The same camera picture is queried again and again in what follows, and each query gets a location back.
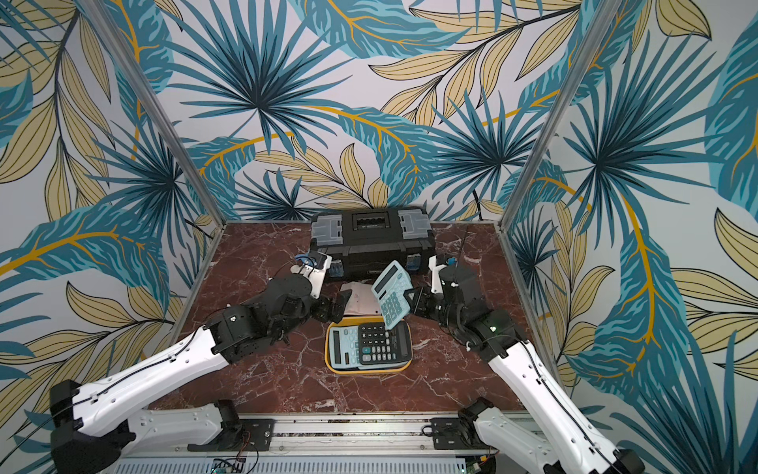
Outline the yellow plastic tray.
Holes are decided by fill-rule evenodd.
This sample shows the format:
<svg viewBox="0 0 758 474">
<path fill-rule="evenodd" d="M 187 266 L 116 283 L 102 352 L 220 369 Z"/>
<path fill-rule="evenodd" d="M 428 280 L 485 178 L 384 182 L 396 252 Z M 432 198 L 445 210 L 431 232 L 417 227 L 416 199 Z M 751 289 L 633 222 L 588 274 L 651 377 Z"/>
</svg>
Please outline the yellow plastic tray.
<svg viewBox="0 0 758 474">
<path fill-rule="evenodd" d="M 327 368 L 330 371 L 333 371 L 337 374 L 343 374 L 343 375 L 358 375 L 358 374 L 383 374 L 383 373 L 395 373 L 404 371 L 413 361 L 413 359 L 409 363 L 405 363 L 404 365 L 395 365 L 394 367 L 390 367 L 390 365 L 380 365 L 380 367 L 375 367 L 374 369 L 369 369 L 368 367 L 363 367 L 361 369 L 358 367 L 356 371 L 336 371 L 331 367 L 330 365 L 330 359 L 329 359 L 329 336 L 328 332 L 330 329 L 334 327 L 345 327 L 345 326 L 359 326 L 360 324 L 364 323 L 384 323 L 384 321 L 380 317 L 372 317 L 372 316 L 355 316 L 355 317 L 349 317 L 345 320 L 343 320 L 340 324 L 333 323 L 329 326 L 326 332 L 326 347 L 325 347 L 325 364 L 327 365 Z"/>
</svg>

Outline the light blue calculator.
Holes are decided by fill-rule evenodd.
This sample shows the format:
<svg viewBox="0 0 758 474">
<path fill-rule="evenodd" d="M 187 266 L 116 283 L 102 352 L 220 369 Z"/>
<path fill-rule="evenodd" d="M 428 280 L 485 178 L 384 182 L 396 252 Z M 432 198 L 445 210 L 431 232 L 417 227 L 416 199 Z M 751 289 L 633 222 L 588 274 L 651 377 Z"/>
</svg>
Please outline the light blue calculator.
<svg viewBox="0 0 758 474">
<path fill-rule="evenodd" d="M 360 366 L 358 327 L 334 327 L 328 336 L 331 367 L 336 371 L 356 371 Z"/>
</svg>

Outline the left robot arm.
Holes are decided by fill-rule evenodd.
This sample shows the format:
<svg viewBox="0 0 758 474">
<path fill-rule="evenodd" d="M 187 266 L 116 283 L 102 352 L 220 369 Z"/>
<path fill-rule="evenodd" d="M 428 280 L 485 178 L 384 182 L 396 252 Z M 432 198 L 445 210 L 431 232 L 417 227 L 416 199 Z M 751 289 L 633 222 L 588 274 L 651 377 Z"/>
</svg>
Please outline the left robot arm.
<svg viewBox="0 0 758 474">
<path fill-rule="evenodd" d="M 338 323 L 351 292 L 330 298 L 302 275 L 273 278 L 249 300 L 221 308 L 191 335 L 129 369 L 87 384 L 51 389 L 51 458 L 59 473 L 99 473 L 122 455 L 184 444 L 188 450 L 236 450 L 246 430 L 229 400 L 151 413 L 148 406 L 203 375 L 286 339 L 313 318 Z"/>
</svg>

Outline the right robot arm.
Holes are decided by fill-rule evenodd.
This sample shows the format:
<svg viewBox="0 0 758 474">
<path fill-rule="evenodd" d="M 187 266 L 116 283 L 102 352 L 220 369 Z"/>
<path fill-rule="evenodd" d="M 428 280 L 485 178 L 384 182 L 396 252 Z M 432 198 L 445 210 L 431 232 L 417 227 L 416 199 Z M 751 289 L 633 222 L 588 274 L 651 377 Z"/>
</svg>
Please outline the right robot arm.
<svg viewBox="0 0 758 474">
<path fill-rule="evenodd" d="M 491 307 L 476 273 L 435 265 L 428 286 L 398 293 L 408 314 L 436 322 L 502 379 L 542 434 L 513 423 L 480 398 L 460 410 L 464 433 L 529 473 L 643 473 L 639 454 L 619 448 L 594 426 L 552 377 L 534 345 L 504 309 Z"/>
</svg>

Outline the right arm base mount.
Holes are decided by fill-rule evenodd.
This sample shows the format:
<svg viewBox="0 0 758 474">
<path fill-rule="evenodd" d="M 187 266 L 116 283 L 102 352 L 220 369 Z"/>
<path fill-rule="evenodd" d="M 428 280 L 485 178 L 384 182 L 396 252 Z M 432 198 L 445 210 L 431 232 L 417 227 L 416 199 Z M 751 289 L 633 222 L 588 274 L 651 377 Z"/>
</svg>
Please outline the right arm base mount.
<svg viewBox="0 0 758 474">
<path fill-rule="evenodd" d="M 422 433 L 432 438 L 436 450 L 485 450 L 489 446 L 480 439 L 475 422 L 485 410 L 493 407 L 490 400 L 479 397 L 459 410 L 455 417 L 432 418 Z"/>
</svg>

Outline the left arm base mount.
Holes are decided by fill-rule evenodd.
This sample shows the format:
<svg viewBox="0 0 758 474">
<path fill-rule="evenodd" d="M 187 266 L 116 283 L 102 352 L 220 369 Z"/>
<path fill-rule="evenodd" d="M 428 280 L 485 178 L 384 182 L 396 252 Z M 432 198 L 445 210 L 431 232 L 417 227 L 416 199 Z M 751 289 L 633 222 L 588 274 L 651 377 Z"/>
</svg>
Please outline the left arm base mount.
<svg viewBox="0 0 758 474">
<path fill-rule="evenodd" d="M 190 452 L 222 452 L 238 450 L 268 451 L 274 434 L 274 419 L 241 418 L 231 400 L 218 400 L 203 406 L 208 409 L 213 436 L 188 444 Z"/>
</svg>

